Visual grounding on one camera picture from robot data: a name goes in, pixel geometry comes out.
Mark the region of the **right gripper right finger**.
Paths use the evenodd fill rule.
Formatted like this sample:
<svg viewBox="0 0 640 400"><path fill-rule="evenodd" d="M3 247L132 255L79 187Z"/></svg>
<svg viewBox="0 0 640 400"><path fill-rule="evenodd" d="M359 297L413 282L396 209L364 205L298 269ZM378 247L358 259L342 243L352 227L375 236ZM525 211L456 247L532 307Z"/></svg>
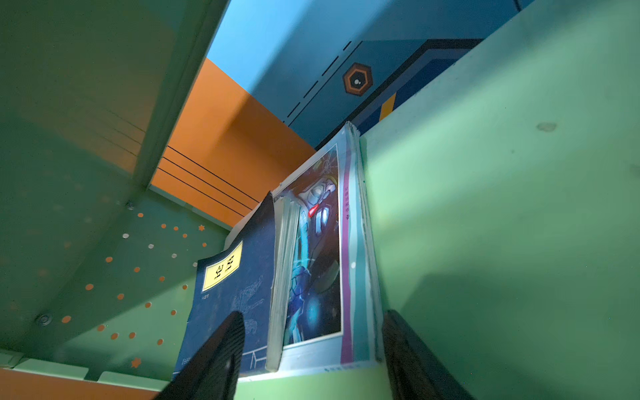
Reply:
<svg viewBox="0 0 640 400"><path fill-rule="evenodd" d="M397 311L386 311L382 334L393 399L473 400Z"/></svg>

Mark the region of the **colourful teal magazine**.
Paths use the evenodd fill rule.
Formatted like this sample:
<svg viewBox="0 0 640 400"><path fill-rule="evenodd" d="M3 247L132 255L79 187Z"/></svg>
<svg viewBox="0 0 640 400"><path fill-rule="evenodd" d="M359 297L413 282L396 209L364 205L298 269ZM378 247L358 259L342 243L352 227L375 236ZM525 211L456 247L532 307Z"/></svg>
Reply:
<svg viewBox="0 0 640 400"><path fill-rule="evenodd" d="M275 188L293 203L288 315L278 369L248 353L243 381L352 370L383 360L382 305L368 213L360 133L345 123Z"/></svg>

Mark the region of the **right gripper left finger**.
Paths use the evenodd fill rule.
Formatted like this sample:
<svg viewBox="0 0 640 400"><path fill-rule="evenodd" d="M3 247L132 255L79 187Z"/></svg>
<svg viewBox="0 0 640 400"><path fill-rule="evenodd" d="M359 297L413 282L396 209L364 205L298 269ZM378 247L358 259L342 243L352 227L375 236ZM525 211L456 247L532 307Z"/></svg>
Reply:
<svg viewBox="0 0 640 400"><path fill-rule="evenodd" d="M243 315L234 311L155 398L227 400L234 398L243 356Z"/></svg>

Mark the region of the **navy book with yellow label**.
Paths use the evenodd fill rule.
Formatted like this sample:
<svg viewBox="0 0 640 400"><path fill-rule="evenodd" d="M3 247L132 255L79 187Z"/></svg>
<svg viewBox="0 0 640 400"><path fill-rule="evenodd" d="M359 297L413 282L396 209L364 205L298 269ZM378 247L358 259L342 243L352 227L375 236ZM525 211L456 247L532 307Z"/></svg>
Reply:
<svg viewBox="0 0 640 400"><path fill-rule="evenodd" d="M299 210L290 199L267 194L224 251L198 261L175 373L186 368L232 312L243 315L241 376L278 371Z"/></svg>

